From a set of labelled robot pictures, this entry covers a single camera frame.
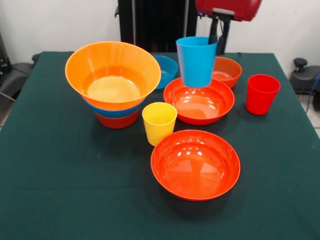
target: cable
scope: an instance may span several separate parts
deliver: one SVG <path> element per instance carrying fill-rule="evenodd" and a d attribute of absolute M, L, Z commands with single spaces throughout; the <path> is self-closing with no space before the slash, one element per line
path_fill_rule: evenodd
<path fill-rule="evenodd" d="M 320 82 L 320 72 L 317 73 L 315 76 L 317 76 L 317 79 L 316 79 L 316 81 L 314 82 L 314 84 L 313 84 L 313 86 L 312 86 L 312 89 L 311 89 L 311 92 L 310 92 L 310 94 L 309 94 L 308 104 L 307 104 L 305 113 L 307 113 L 308 110 L 309 110 L 309 108 L 310 108 L 310 99 L 311 99 L 312 93 L 314 92 L 314 90 L 316 89 L 316 87 L 318 86 L 318 84 L 319 84 L 319 82 Z"/>
<path fill-rule="evenodd" d="M 222 28 L 222 21 L 220 20 L 220 28 L 221 28 L 221 33 L 222 33 L 222 35 L 224 34 L 224 30 L 223 30 L 223 28 Z"/>
<path fill-rule="evenodd" d="M 8 96 L 7 94 L 4 94 L 3 92 L 0 92 L 0 95 L 4 96 L 5 98 L 11 100 L 11 101 L 14 102 L 14 103 L 16 102 L 15 99 L 13 99 L 12 97 Z"/>

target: cup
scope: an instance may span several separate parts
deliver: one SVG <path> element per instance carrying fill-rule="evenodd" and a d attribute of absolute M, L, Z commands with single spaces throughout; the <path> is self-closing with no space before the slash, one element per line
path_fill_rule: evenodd
<path fill-rule="evenodd" d="M 263 74 L 251 76 L 248 80 L 246 109 L 254 115 L 266 114 L 280 88 L 280 82 L 272 76 Z"/>
<path fill-rule="evenodd" d="M 154 102 L 143 109 L 146 137 L 152 146 L 174 132 L 177 115 L 176 108 L 165 102 Z"/>
<path fill-rule="evenodd" d="M 211 83 L 217 43 L 209 37 L 190 36 L 176 41 L 182 82 L 190 88 L 203 88 Z"/>

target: plastic bowl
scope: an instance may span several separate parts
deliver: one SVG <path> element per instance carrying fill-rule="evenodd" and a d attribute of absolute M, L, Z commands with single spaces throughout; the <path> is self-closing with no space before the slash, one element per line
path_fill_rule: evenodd
<path fill-rule="evenodd" d="M 163 92 L 164 101 L 173 105 L 178 119 L 192 125 L 207 125 L 226 115 L 235 104 L 235 95 L 223 82 L 212 80 L 203 88 L 183 85 L 175 79 Z"/>
<path fill-rule="evenodd" d="M 233 147 L 206 131 L 177 131 L 158 143 L 151 155 L 156 180 L 188 201 L 207 201 L 228 192 L 240 175 Z"/>
<path fill-rule="evenodd" d="M 154 55 L 154 58 L 161 68 L 161 80 L 156 89 L 164 89 L 175 79 L 178 71 L 178 64 L 175 60 L 167 56 Z"/>
<path fill-rule="evenodd" d="M 101 115 L 102 117 L 106 117 L 106 118 L 123 118 L 126 117 L 130 114 L 133 114 L 138 108 L 141 107 L 142 102 L 140 102 L 138 105 L 128 108 L 128 109 L 124 109 L 124 110 L 119 110 L 119 111 L 110 111 L 110 110 L 104 110 L 102 108 L 98 108 L 95 107 L 93 105 L 91 105 L 87 100 L 84 99 L 84 101 L 90 106 L 90 108 L 97 114 Z"/>
<path fill-rule="evenodd" d="M 156 89 L 161 70 L 157 60 L 138 46 L 101 41 L 75 51 L 66 62 L 65 76 L 71 87 L 94 107 L 118 111 L 138 105 Z M 124 78 L 112 82 L 107 89 L 108 102 L 90 98 L 87 91 L 91 83 L 108 76 Z"/>
<path fill-rule="evenodd" d="M 140 111 L 140 108 L 138 108 L 134 113 L 128 116 L 118 117 L 118 118 L 104 117 L 96 112 L 95 112 L 95 115 L 97 116 L 99 122 L 103 126 L 110 129 L 123 129 L 123 128 L 129 127 L 137 120 L 139 111 Z"/>
<path fill-rule="evenodd" d="M 233 88 L 241 73 L 242 67 L 235 60 L 223 56 L 215 58 L 212 79 L 221 81 L 229 88 Z"/>

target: yellow cup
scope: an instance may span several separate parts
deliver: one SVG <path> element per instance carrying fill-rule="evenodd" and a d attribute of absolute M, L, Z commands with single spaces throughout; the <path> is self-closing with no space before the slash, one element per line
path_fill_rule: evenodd
<path fill-rule="evenodd" d="M 177 115 L 176 108 L 165 102 L 154 102 L 143 109 L 146 137 L 152 146 L 174 132 Z"/>

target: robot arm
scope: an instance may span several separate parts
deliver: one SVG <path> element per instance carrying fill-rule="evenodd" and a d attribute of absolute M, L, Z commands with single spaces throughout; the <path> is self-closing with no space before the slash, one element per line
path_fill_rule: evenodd
<path fill-rule="evenodd" d="M 225 53 L 230 22 L 251 21 L 261 4 L 262 0 L 196 0 L 196 9 L 200 16 L 212 19 L 210 28 L 209 44 L 218 40 L 217 28 L 219 20 L 223 22 L 222 35 L 218 40 L 216 55 Z"/>

